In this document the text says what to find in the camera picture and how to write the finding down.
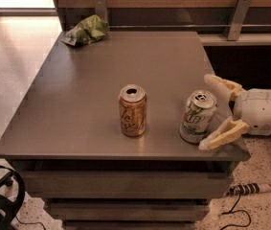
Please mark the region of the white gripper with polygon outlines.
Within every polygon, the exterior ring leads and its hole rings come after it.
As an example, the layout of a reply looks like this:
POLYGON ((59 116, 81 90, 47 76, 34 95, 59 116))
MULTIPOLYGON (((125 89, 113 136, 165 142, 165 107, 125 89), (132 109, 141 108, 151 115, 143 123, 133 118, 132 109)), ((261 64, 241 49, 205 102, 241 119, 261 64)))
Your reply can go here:
POLYGON ((233 102, 232 117, 228 117, 214 132, 199 143, 200 150, 214 150, 251 135, 271 135, 271 89, 253 88, 245 91, 241 84, 213 74, 204 81, 211 92, 225 103, 233 102))

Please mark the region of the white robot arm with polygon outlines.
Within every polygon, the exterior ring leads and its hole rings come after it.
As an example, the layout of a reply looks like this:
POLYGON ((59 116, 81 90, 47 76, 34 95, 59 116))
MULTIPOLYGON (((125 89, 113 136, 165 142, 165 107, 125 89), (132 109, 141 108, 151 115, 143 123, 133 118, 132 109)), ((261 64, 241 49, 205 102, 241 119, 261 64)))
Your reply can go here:
POLYGON ((236 141, 242 134, 271 135, 271 89, 245 90, 240 84, 212 74, 205 83, 226 103, 233 102, 233 114, 199 143, 201 150, 214 150, 236 141))

